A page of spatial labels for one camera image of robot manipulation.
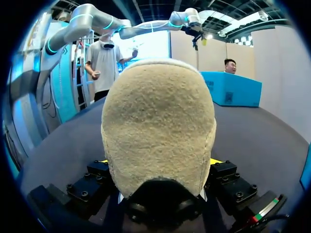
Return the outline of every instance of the black mount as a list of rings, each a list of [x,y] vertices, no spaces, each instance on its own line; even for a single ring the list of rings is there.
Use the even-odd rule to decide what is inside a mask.
[[[266,225],[265,219],[280,210],[286,197],[277,197],[271,191],[259,197],[257,186],[249,184],[236,171],[237,166],[229,161],[211,165],[205,191],[215,196],[226,213],[235,218],[229,232],[260,232]],[[35,188],[27,196],[43,225],[51,231],[66,228],[75,232],[103,231],[88,219],[98,213],[109,196],[119,193],[108,163],[94,161],[81,179],[67,184],[66,190],[67,194],[50,184],[47,188]],[[114,208],[149,229],[174,230],[184,221],[196,219],[208,206],[201,196],[193,196],[180,183],[157,178],[145,182]]]
[[[196,30],[193,30],[191,28],[187,28],[185,26],[183,26],[181,28],[182,31],[184,31],[187,35],[191,35],[191,36],[194,36],[194,39],[192,40],[192,43],[193,43],[193,47],[196,51],[198,51],[198,45],[197,45],[197,41],[198,39],[200,39],[203,35],[203,32],[202,31],[196,31]]]

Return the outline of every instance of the man's hand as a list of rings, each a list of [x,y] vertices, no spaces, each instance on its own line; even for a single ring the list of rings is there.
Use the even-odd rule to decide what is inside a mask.
[[[93,71],[91,76],[93,80],[98,80],[99,76],[100,76],[100,72],[99,71]]]
[[[138,55],[138,50],[133,50],[133,52],[132,52],[132,57],[133,57],[133,58],[136,58],[137,55]]]

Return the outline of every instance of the white robotic arm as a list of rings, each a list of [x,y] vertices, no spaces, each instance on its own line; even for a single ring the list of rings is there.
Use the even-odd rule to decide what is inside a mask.
[[[45,47],[46,52],[50,55],[57,53],[66,44],[89,34],[93,26],[119,31],[121,39],[162,30],[178,31],[183,26],[195,31],[202,30],[199,14],[193,8],[188,8],[184,12],[172,12],[169,20],[155,20],[132,27],[131,22],[127,19],[115,18],[98,10],[92,4],[83,4],[73,11],[69,25],[48,39]]]

